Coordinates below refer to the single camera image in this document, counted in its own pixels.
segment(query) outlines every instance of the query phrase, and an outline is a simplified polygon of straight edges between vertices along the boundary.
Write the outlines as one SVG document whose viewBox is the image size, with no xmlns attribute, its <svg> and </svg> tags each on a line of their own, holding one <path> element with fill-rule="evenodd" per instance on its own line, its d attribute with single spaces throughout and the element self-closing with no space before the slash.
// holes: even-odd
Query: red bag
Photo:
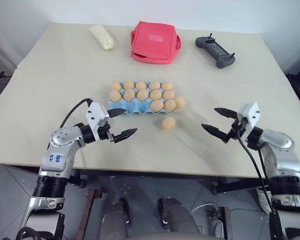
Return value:
<svg viewBox="0 0 300 240">
<path fill-rule="evenodd" d="M 131 56 L 148 64 L 169 64 L 179 52 L 181 42 L 175 27 L 140 21 L 131 32 Z"/>
</svg>

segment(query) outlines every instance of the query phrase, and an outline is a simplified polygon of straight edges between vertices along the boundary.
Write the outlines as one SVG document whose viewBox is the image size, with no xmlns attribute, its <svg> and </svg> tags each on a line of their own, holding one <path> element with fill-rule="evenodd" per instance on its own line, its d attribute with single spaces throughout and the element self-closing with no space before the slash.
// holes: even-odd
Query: game controller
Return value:
<svg viewBox="0 0 300 240">
<path fill-rule="evenodd" d="M 219 69 L 223 69 L 230 66 L 235 62 L 235 53 L 229 54 L 224 50 L 217 42 L 216 39 L 210 36 L 197 37 L 195 40 L 195 45 L 198 48 L 205 49 L 215 60 L 216 66 Z"/>
</svg>

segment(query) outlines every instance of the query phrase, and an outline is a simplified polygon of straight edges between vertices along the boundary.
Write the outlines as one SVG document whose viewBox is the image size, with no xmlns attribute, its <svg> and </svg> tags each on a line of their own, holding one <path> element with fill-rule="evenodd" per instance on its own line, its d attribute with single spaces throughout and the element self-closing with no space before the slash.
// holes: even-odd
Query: table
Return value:
<svg viewBox="0 0 300 240">
<path fill-rule="evenodd" d="M 172 82 L 187 103 L 184 111 L 170 113 L 176 129 L 160 129 L 163 113 L 110 119 L 112 133 L 138 131 L 120 143 L 88 144 L 76 154 L 75 168 L 254 178 L 256 171 L 238 141 L 224 144 L 201 127 L 206 123 L 228 132 L 232 120 L 214 108 L 236 111 L 248 102 L 259 104 L 258 127 L 290 135 L 300 159 L 300 102 L 261 35 L 214 32 L 217 42 L 236 56 L 233 65 L 218 69 L 194 44 L 209 31 L 177 30 L 178 56 L 171 64 L 154 65 L 130 57 L 133 27 L 105 26 L 117 43 L 110 51 L 101 49 L 89 27 L 51 23 L 17 66 L 0 96 L 0 164 L 39 166 L 51 132 L 68 111 L 86 97 L 106 103 L 111 81 L 125 80 Z M 85 111 L 85 106 L 78 108 L 66 125 L 86 123 Z"/>
</svg>

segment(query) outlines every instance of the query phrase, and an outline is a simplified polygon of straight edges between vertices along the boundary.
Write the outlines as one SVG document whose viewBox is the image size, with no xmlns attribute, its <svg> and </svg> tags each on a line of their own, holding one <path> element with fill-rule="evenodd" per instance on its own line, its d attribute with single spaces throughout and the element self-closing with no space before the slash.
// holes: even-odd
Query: egg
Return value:
<svg viewBox="0 0 300 240">
<path fill-rule="evenodd" d="M 163 130 L 171 130 L 176 126 L 176 120 L 169 116 L 162 121 L 162 129 Z"/>
<path fill-rule="evenodd" d="M 123 88 L 125 90 L 134 89 L 135 88 L 135 83 L 131 80 L 125 81 L 124 84 L 123 84 Z"/>
<path fill-rule="evenodd" d="M 164 107 L 164 103 L 161 100 L 154 100 L 150 103 L 150 109 L 155 113 L 160 112 Z"/>
<path fill-rule="evenodd" d="M 149 88 L 151 90 L 159 89 L 160 88 L 160 83 L 158 81 L 152 81 L 149 84 Z"/>
<path fill-rule="evenodd" d="M 117 103 L 121 99 L 121 93 L 118 92 L 117 90 L 111 90 L 109 94 L 109 99 L 111 102 Z"/>
<path fill-rule="evenodd" d="M 141 102 L 146 100 L 148 97 L 149 97 L 149 93 L 146 89 L 141 89 L 136 94 L 136 98 L 139 99 Z"/>
<path fill-rule="evenodd" d="M 161 84 L 161 88 L 165 91 L 169 91 L 172 89 L 172 83 L 171 82 L 164 82 Z"/>
<path fill-rule="evenodd" d="M 183 109 L 186 105 L 186 101 L 182 96 L 177 96 L 175 98 L 175 108 L 176 109 Z"/>
<path fill-rule="evenodd" d="M 147 88 L 147 85 L 144 81 L 138 81 L 136 84 L 135 84 L 135 88 L 138 89 L 138 90 L 141 90 L 141 89 L 146 89 Z"/>
<path fill-rule="evenodd" d="M 120 91 L 122 89 L 121 84 L 118 81 L 113 81 L 111 83 L 111 90 L 117 90 Z"/>
<path fill-rule="evenodd" d="M 174 99 L 175 98 L 175 93 L 173 91 L 165 91 L 163 94 L 162 94 L 162 97 L 165 99 L 165 100 L 171 100 L 171 99 Z"/>
<path fill-rule="evenodd" d="M 132 89 L 128 89 L 123 94 L 123 99 L 127 102 L 131 102 L 136 97 L 135 92 Z"/>
<path fill-rule="evenodd" d="M 159 100 L 161 96 L 162 96 L 162 92 L 159 89 L 155 89 L 150 92 L 150 98 L 152 100 Z"/>
<path fill-rule="evenodd" d="M 171 113 L 176 108 L 176 101 L 175 100 L 167 100 L 167 101 L 165 101 L 164 105 L 163 105 L 163 108 L 168 113 Z"/>
</svg>

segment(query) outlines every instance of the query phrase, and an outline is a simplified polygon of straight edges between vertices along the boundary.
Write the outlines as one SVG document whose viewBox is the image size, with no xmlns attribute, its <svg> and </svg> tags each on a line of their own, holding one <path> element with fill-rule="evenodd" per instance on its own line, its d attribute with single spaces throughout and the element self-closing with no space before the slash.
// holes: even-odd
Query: blue egg carton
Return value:
<svg viewBox="0 0 300 240">
<path fill-rule="evenodd" d="M 151 93 L 151 89 L 148 88 L 149 86 L 149 81 L 145 81 L 145 84 L 147 86 L 146 90 L 148 91 L 148 93 Z M 137 92 L 138 89 L 134 88 L 133 91 L 135 93 L 135 98 L 131 101 L 128 102 L 126 100 L 123 99 L 124 93 L 126 90 L 124 90 L 123 88 L 120 90 L 120 93 L 122 95 L 122 98 L 117 102 L 113 102 L 108 100 L 108 109 L 125 109 L 126 110 L 126 114 L 133 114 L 133 113 L 139 113 L 139 114 L 146 114 L 146 113 L 153 113 L 153 114 L 158 114 L 158 113 L 166 113 L 167 111 L 163 108 L 161 111 L 158 112 L 154 112 L 151 110 L 150 108 L 150 103 L 153 101 L 150 97 L 148 97 L 146 100 L 144 101 L 140 101 L 139 99 L 137 99 Z M 166 100 L 164 98 L 160 98 L 160 100 L 164 103 Z"/>
</svg>

